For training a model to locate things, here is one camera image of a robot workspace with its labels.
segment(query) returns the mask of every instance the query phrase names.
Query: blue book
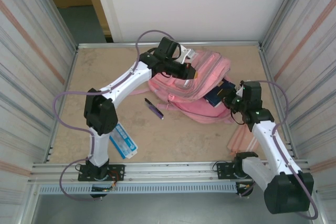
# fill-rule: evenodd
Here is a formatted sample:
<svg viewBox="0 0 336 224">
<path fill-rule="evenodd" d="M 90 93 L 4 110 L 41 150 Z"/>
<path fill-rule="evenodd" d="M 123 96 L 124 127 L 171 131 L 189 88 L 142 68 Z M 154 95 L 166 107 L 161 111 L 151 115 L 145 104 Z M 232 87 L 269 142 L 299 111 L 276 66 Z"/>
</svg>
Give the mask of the blue book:
<svg viewBox="0 0 336 224">
<path fill-rule="evenodd" d="M 218 97 L 218 94 L 223 90 L 223 89 L 232 89 L 234 88 L 235 85 L 225 79 L 221 80 L 220 83 L 211 89 L 211 91 L 204 96 L 206 101 L 211 104 L 213 107 L 217 107 L 220 105 L 222 102 L 221 98 Z"/>
</svg>

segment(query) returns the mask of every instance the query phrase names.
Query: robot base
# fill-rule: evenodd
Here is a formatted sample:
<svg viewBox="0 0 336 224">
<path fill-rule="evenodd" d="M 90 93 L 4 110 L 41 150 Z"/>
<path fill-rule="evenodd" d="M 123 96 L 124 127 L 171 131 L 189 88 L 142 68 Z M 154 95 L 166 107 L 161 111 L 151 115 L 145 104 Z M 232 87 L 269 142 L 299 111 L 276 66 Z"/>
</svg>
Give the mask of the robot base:
<svg viewBox="0 0 336 224">
<path fill-rule="evenodd" d="M 113 165 L 107 161 L 101 167 L 94 166 L 90 161 L 80 165 L 78 181 L 123 181 L 124 165 Z"/>
<path fill-rule="evenodd" d="M 240 152 L 237 153 L 234 160 L 229 163 L 217 164 L 217 176 L 218 179 L 251 179 L 243 171 L 243 159 L 246 157 L 258 157 L 255 152 Z"/>
</svg>

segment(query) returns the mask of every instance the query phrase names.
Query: white wall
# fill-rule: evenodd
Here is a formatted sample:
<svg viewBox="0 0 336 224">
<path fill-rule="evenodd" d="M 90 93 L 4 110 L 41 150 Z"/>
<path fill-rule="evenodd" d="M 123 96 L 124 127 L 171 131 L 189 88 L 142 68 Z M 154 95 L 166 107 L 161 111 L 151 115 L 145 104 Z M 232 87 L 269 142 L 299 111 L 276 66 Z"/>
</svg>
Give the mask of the white wall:
<svg viewBox="0 0 336 224">
<path fill-rule="evenodd" d="M 149 29 L 177 40 L 260 40 L 283 0 L 101 0 L 115 42 Z M 159 40 L 148 35 L 144 40 Z"/>
</svg>

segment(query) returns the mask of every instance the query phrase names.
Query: doorway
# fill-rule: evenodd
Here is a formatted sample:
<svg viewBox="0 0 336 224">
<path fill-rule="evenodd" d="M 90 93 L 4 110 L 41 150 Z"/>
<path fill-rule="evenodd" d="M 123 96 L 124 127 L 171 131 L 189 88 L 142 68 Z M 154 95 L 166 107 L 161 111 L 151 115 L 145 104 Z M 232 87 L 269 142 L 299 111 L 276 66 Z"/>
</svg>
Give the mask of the doorway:
<svg viewBox="0 0 336 224">
<path fill-rule="evenodd" d="M 100 0 L 53 0 L 76 43 L 113 42 Z"/>
</svg>

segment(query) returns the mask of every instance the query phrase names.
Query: floor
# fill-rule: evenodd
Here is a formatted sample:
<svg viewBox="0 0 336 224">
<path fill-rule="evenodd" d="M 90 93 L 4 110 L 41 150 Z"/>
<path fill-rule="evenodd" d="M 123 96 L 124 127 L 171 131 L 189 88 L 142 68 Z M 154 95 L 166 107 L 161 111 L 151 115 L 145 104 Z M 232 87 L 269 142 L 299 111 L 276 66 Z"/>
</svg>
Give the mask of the floor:
<svg viewBox="0 0 336 224">
<path fill-rule="evenodd" d="M 76 43 L 106 43 L 93 6 L 58 8 Z"/>
<path fill-rule="evenodd" d="M 265 73 L 255 46 L 195 47 L 195 50 L 220 52 L 231 60 L 228 76 L 233 83 L 240 80 L 265 80 Z M 134 48 L 84 48 L 79 50 L 69 90 L 100 89 L 123 74 L 136 58 Z M 276 109 L 268 85 L 262 84 L 262 100 L 277 120 Z M 195 162 L 232 160 L 234 155 L 227 145 L 237 130 L 237 124 L 200 124 L 180 111 L 164 111 L 160 120 L 144 103 L 162 103 L 153 92 L 126 97 L 117 108 L 119 122 L 138 145 L 138 153 L 131 159 L 122 159 L 109 143 L 111 162 Z M 61 118 L 72 126 L 86 128 L 83 117 L 84 95 L 66 98 Z M 70 163 L 85 158 L 89 153 L 89 136 L 60 125 L 53 145 L 51 163 Z M 265 159 L 259 146 L 256 150 Z"/>
<path fill-rule="evenodd" d="M 103 201 L 71 201 L 63 195 L 41 195 L 34 224 L 304 224 L 296 214 L 272 215 L 263 192 L 256 187 L 249 198 L 229 193 L 122 194 Z"/>
</svg>

